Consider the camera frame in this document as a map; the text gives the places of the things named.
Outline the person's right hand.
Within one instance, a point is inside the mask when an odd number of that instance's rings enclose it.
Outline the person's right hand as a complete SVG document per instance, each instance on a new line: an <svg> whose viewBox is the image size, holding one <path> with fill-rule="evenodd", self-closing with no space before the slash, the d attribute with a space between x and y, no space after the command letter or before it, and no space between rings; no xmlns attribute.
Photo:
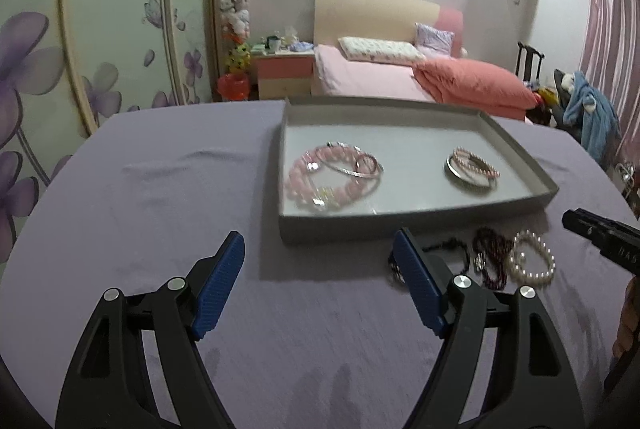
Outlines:
<svg viewBox="0 0 640 429"><path fill-rule="evenodd" d="M634 342L639 338L636 334L639 325L639 279L633 277L628 283L625 293L625 301L620 312L617 335L612 348L613 357L619 359L629 351Z"/></svg>

